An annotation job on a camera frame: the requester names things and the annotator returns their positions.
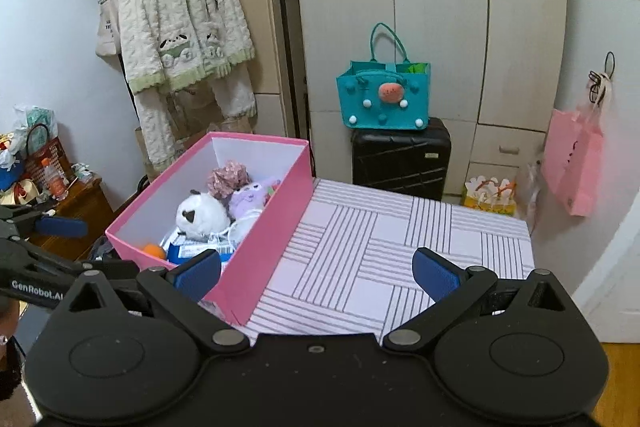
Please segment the blue wet wipes pack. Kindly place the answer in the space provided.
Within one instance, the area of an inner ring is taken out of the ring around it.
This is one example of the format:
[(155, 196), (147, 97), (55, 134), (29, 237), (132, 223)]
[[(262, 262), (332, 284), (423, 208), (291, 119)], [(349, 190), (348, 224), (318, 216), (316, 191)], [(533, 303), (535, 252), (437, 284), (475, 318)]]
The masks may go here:
[(199, 242), (179, 236), (178, 239), (168, 244), (167, 260), (174, 265), (182, 265), (203, 251), (217, 251), (222, 263), (228, 262), (234, 254), (234, 248), (228, 242), (219, 242), (218, 239)]

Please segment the orange ball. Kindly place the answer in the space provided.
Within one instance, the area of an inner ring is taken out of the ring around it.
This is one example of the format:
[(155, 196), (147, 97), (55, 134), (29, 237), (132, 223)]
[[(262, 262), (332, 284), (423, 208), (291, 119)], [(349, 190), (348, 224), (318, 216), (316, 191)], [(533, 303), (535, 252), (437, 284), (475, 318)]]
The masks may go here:
[(165, 260), (166, 259), (166, 251), (163, 247), (157, 244), (146, 244), (142, 247), (142, 251), (148, 256)]

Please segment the white brown cat plush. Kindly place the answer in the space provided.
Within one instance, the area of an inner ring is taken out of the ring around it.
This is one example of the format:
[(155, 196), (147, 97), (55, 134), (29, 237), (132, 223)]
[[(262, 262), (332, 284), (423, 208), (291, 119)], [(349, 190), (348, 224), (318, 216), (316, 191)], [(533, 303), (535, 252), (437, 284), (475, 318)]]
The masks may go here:
[(206, 242), (227, 231), (230, 225), (224, 204), (208, 193), (192, 190), (177, 208), (176, 227), (191, 241)]

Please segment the pink floral cloth pouch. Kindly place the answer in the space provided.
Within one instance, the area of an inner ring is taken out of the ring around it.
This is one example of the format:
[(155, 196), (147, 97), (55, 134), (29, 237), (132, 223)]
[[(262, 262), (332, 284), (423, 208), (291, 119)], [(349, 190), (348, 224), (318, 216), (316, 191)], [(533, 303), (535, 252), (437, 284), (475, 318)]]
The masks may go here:
[(250, 184), (250, 175), (239, 161), (227, 160), (222, 167), (209, 173), (208, 193), (216, 199), (226, 199), (243, 186)]

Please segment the purple Kuromi plush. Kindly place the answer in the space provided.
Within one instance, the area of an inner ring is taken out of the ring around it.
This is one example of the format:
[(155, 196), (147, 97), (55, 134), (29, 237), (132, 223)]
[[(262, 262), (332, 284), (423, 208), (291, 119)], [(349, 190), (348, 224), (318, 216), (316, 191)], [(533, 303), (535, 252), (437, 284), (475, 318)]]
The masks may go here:
[(228, 206), (232, 220), (238, 220), (248, 210), (263, 210), (265, 205), (267, 205), (266, 188), (273, 183), (281, 184), (281, 181), (277, 178), (267, 178), (262, 181), (250, 182), (250, 184), (233, 192), (230, 196)]

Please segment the white mesh bath sponge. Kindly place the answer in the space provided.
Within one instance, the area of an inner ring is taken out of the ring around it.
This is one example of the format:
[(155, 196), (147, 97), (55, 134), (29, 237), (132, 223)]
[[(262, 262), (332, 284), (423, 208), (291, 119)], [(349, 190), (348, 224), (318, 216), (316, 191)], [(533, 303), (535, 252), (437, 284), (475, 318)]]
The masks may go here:
[(218, 245), (225, 253), (236, 251), (261, 215), (262, 210), (248, 210), (241, 218), (231, 223), (228, 229), (217, 235)]

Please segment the red strawberry plush keychain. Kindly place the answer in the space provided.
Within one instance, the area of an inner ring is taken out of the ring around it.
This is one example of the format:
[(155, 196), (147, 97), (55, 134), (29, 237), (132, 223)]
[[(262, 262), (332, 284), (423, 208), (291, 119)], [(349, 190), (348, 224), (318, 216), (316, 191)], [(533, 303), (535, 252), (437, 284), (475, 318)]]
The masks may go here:
[(268, 200), (273, 196), (274, 193), (276, 193), (277, 189), (279, 188), (280, 184), (279, 183), (273, 183), (267, 186), (266, 188), (266, 202), (268, 202)]

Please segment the blue wrapped flower bouquet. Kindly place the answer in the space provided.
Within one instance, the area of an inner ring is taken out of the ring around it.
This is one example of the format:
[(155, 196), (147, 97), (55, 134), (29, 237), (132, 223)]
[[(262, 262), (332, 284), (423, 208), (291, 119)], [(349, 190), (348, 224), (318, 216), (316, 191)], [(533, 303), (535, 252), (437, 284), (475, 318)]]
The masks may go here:
[(10, 188), (24, 172), (24, 142), (24, 134), (17, 131), (1, 135), (1, 192)]

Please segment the wooden nightstand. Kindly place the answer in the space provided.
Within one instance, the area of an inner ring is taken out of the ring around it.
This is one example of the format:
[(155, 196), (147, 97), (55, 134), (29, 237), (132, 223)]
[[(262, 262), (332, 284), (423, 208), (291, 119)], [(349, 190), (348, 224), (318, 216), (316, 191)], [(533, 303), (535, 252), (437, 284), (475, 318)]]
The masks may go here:
[(50, 254), (66, 260), (86, 259), (94, 243), (103, 236), (106, 228), (115, 219), (115, 213), (107, 202), (98, 176), (85, 183), (76, 181), (70, 193), (55, 206), (56, 213), (64, 218), (80, 219), (85, 222), (88, 232), (82, 237), (45, 236), (34, 234), (30, 241)]

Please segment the red checkered gift bag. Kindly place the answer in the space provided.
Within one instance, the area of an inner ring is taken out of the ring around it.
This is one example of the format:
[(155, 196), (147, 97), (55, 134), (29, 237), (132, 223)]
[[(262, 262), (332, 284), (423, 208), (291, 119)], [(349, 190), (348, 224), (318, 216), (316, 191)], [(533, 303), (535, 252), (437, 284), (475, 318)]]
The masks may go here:
[(76, 179), (72, 164), (67, 158), (60, 139), (51, 135), (46, 124), (34, 124), (29, 128), (25, 152), (25, 172), (35, 182), (39, 190), (46, 187), (42, 163), (45, 159), (50, 162), (52, 167), (58, 169), (58, 173), (66, 185)]

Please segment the striped table cloth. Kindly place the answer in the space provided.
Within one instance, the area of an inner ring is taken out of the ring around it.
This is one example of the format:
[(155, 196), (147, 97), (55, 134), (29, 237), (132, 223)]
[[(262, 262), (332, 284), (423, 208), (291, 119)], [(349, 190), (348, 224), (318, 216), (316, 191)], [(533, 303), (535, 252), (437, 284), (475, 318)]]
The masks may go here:
[(433, 302), (413, 280), (419, 247), (502, 279), (535, 265), (522, 220), (319, 179), (242, 332), (382, 337)]

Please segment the black suitcase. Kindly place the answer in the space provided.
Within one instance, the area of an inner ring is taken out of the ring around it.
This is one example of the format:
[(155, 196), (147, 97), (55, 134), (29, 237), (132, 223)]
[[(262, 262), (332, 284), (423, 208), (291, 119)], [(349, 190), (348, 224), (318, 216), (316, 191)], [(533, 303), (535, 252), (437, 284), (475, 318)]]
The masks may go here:
[(435, 117), (420, 131), (352, 132), (352, 183), (431, 200), (444, 195), (450, 134)]

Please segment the pink storage box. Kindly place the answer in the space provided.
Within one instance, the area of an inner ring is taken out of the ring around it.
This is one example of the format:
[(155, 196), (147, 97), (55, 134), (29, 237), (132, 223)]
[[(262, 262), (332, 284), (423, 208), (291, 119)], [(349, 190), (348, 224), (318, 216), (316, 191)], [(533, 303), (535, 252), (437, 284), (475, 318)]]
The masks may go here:
[(176, 228), (178, 205), (190, 190), (204, 190), (209, 173), (228, 160), (262, 181), (276, 178), (277, 191), (205, 299), (233, 325), (244, 325), (277, 268), (314, 193), (309, 144), (305, 140), (247, 133), (209, 132), (158, 176), (106, 229), (122, 259), (141, 269), (171, 264), (145, 254)]

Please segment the canvas tote bag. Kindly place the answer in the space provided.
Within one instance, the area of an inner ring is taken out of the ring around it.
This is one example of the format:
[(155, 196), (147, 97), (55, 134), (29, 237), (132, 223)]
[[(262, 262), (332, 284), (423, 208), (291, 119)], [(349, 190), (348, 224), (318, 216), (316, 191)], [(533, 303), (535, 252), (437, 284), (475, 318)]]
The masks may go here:
[(103, 0), (100, 2), (99, 8), (96, 55), (115, 56), (120, 53), (118, 0)]

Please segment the cream fleece pants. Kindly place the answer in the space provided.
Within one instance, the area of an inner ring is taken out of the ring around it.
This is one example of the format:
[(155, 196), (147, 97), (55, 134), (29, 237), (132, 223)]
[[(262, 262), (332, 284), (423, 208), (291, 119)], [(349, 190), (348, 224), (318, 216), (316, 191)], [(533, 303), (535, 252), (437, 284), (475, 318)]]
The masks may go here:
[(177, 92), (156, 88), (134, 96), (140, 135), (153, 172), (162, 173), (205, 131), (253, 131), (257, 103), (242, 63), (222, 78), (209, 77)]

